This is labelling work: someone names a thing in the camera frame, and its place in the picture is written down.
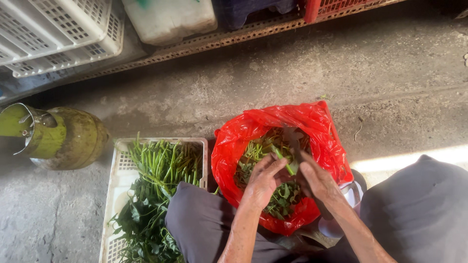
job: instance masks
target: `stacked white crate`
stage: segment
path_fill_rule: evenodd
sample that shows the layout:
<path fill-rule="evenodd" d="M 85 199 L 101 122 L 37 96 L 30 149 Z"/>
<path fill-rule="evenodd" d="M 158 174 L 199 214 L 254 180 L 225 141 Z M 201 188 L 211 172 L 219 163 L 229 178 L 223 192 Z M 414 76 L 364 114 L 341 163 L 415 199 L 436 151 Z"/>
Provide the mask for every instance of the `stacked white crate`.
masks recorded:
<path fill-rule="evenodd" d="M 0 0 L 0 66 L 25 77 L 122 51 L 123 20 L 112 0 Z"/>

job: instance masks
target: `person's right hand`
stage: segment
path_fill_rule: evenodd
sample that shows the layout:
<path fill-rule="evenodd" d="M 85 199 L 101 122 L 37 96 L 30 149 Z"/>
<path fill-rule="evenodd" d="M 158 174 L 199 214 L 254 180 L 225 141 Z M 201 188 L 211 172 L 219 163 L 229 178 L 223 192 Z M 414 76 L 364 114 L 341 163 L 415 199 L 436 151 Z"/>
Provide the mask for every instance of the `person's right hand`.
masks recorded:
<path fill-rule="evenodd" d="M 301 151 L 300 154 L 304 161 L 299 167 L 314 196 L 321 200 L 327 207 L 331 205 L 332 201 L 344 198 L 341 190 L 338 188 L 338 184 L 331 174 L 320 167 L 311 155 L 304 151 Z M 308 191 L 306 191 L 305 194 L 311 197 Z"/>

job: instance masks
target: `red plastic crate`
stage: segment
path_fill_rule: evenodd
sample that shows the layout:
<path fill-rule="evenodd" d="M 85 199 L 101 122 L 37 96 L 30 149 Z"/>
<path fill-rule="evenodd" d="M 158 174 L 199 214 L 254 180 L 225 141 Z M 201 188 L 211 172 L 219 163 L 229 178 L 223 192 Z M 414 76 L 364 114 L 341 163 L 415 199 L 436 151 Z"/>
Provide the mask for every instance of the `red plastic crate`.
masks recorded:
<path fill-rule="evenodd" d="M 380 5 L 387 0 L 307 0 L 304 21 L 316 22 L 317 18 L 327 19 L 354 13 L 371 6 Z"/>

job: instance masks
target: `hand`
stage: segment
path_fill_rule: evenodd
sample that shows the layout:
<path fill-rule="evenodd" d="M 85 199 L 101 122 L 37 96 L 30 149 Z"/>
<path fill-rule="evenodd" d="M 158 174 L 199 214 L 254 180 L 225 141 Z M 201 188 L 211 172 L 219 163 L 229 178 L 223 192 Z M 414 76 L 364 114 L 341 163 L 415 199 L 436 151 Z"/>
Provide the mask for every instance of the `hand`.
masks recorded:
<path fill-rule="evenodd" d="M 287 163 L 286 158 L 279 160 L 274 153 L 269 153 L 259 161 L 250 175 L 242 201 L 248 200 L 250 205 L 263 210 L 276 188 L 281 183 L 291 180 L 289 173 L 284 169 Z"/>
<path fill-rule="evenodd" d="M 307 183 L 310 185 L 310 189 L 314 193 L 314 196 L 321 200 L 327 208 L 329 208 L 332 201 L 344 198 L 331 174 L 322 169 L 322 167 L 314 161 L 311 155 L 304 151 L 301 151 L 300 154 L 302 155 L 304 162 L 299 165 L 299 168 L 304 175 L 304 178 L 307 180 Z"/>

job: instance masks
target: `red plastic bag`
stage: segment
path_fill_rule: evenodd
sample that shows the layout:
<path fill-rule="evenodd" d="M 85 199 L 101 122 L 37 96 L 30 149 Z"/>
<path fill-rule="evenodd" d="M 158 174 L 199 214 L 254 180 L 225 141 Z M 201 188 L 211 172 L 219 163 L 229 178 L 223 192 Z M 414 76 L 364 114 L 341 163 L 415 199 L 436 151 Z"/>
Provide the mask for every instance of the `red plastic bag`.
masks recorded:
<path fill-rule="evenodd" d="M 351 182 L 353 176 L 325 101 L 301 105 L 272 106 L 246 110 L 215 131 L 212 170 L 223 195 L 234 207 L 239 206 L 243 192 L 234 182 L 236 166 L 250 140 L 260 138 L 271 127 L 299 127 L 310 136 L 315 161 L 329 171 L 339 184 Z M 313 199 L 303 198 L 287 220 L 264 212 L 260 224 L 275 233 L 291 235 L 304 224 L 314 221 L 320 212 Z"/>

